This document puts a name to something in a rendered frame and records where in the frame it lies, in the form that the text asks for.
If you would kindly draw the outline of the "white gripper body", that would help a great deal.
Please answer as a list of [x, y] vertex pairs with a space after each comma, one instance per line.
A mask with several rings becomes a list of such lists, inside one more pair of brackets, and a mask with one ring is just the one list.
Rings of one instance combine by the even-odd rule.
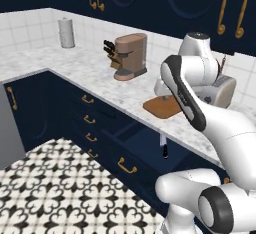
[[157, 96], [171, 96], [172, 92], [171, 90], [165, 85], [163, 80], [161, 78], [158, 78], [156, 80], [155, 86], [154, 86], [154, 92]]

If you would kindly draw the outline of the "brown wooden cutting board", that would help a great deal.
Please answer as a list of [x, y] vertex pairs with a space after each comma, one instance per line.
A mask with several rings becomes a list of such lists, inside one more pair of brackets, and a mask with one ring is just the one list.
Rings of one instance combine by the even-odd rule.
[[146, 101], [143, 104], [143, 108], [160, 119], [170, 118], [181, 111], [173, 96], [166, 96], [166, 100], [163, 100], [162, 97], [158, 96]]

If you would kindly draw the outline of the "open dark blue drawer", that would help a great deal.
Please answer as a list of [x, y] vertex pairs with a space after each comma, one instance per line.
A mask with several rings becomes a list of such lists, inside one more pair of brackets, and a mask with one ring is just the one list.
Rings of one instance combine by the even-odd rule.
[[[106, 145], [102, 147], [105, 167], [162, 216], [167, 214], [168, 205], [155, 193], [155, 182], [160, 175], [209, 168], [224, 177], [221, 168], [171, 140], [167, 141], [168, 158], [164, 159], [159, 134], [138, 122], [115, 134], [102, 130], [102, 135], [106, 139]], [[128, 169], [136, 166], [137, 172], [128, 174], [120, 169], [117, 164], [120, 157], [124, 157]]]

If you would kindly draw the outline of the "wooden knife block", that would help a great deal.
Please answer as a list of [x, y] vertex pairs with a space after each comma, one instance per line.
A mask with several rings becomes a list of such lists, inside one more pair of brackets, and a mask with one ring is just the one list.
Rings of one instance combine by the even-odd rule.
[[111, 60], [110, 66], [116, 70], [120, 69], [121, 60], [115, 51], [115, 45], [108, 40], [104, 40], [103, 44], [104, 44], [103, 49], [107, 52], [107, 57]]

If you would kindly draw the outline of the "dark blue drawer front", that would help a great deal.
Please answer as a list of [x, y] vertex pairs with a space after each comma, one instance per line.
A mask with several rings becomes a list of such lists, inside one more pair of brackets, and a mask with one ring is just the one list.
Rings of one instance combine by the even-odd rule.
[[[106, 145], [106, 140], [104, 139], [104, 136], [96, 129], [89, 128], [84, 125], [80, 125], [79, 123], [72, 123], [72, 134], [78, 138], [82, 138], [84, 141], [88, 142], [90, 145], [100, 145], [101, 147], [104, 147]], [[91, 142], [88, 139], [86, 139], [86, 134], [91, 133], [91, 137], [97, 137], [97, 142]]]
[[[98, 112], [95, 112], [84, 105], [70, 103], [69, 110], [70, 110], [70, 115], [73, 119], [76, 119], [81, 124], [83, 124], [89, 128], [94, 128], [96, 130], [102, 130], [102, 129], [106, 128], [108, 126], [108, 122], [110, 121], [109, 117], [107, 117], [103, 114], [99, 114]], [[89, 115], [91, 119], [95, 119], [96, 123], [95, 124], [87, 123], [83, 119], [85, 115]]]
[[[100, 99], [94, 97], [93, 95], [91, 95], [89, 92], [86, 92], [80, 88], [78, 88], [77, 86], [74, 86], [72, 84], [69, 84], [67, 86], [67, 90], [69, 91], [69, 94], [71, 96], [71, 98], [76, 101], [76, 102], [80, 102], [83, 105], [87, 106], [88, 108], [90, 108], [91, 110], [98, 112], [99, 114], [103, 114], [107, 117], [110, 118], [115, 118], [116, 117], [116, 110], [108, 105], [107, 103], [101, 101]], [[94, 103], [93, 104], [87, 104], [85, 103], [81, 98], [83, 95], [87, 95], [87, 99], [90, 100], [91, 98], [94, 99]]]
[[[87, 160], [90, 166], [96, 166], [97, 164], [102, 167], [105, 166], [105, 153], [104, 149], [100, 145], [90, 145], [82, 138], [75, 137], [72, 139], [73, 143], [81, 149], [81, 154]], [[92, 149], [94, 154], [98, 154], [98, 158], [92, 158], [88, 155], [88, 150]]]

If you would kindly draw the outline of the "brown coffee machine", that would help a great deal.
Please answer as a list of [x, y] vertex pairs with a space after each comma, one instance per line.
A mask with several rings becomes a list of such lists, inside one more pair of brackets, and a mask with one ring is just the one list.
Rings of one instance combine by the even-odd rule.
[[133, 33], [115, 39], [115, 49], [121, 59], [121, 68], [114, 78], [119, 81], [128, 81], [147, 72], [146, 50], [147, 35]]

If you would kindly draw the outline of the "dark thin utensil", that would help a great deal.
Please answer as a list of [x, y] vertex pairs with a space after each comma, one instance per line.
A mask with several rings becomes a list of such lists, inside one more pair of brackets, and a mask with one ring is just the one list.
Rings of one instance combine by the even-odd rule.
[[226, 63], [226, 60], [227, 60], [227, 55], [225, 54], [223, 59], [222, 59], [221, 65], [220, 65], [220, 73], [222, 73], [222, 71], [224, 69], [224, 65]]

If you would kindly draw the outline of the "white paper towel roll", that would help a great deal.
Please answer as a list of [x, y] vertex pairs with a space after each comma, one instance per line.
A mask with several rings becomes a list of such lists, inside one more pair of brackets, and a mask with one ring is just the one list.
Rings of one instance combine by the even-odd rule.
[[58, 27], [61, 46], [65, 49], [74, 48], [73, 21], [71, 19], [62, 18], [58, 21]]

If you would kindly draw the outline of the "dark blue lower cupboard door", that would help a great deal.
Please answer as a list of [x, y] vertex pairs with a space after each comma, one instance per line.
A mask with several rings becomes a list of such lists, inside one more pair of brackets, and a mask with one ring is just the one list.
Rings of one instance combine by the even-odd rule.
[[11, 108], [13, 102], [7, 87], [13, 89], [18, 109], [12, 108], [12, 112], [25, 151], [30, 151], [52, 138], [49, 81], [50, 73], [45, 71], [4, 85]]

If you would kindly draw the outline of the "grey appliance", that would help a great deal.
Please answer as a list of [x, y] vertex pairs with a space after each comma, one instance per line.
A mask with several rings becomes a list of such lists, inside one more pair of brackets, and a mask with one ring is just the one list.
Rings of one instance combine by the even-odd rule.
[[2, 83], [0, 83], [0, 170], [25, 157], [22, 140]]

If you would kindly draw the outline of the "black-handled knife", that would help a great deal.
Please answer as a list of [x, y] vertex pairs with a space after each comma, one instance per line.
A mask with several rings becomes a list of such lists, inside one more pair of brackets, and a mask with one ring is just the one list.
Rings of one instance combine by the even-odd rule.
[[168, 158], [168, 147], [167, 147], [167, 138], [160, 134], [160, 147], [163, 149], [164, 159]]

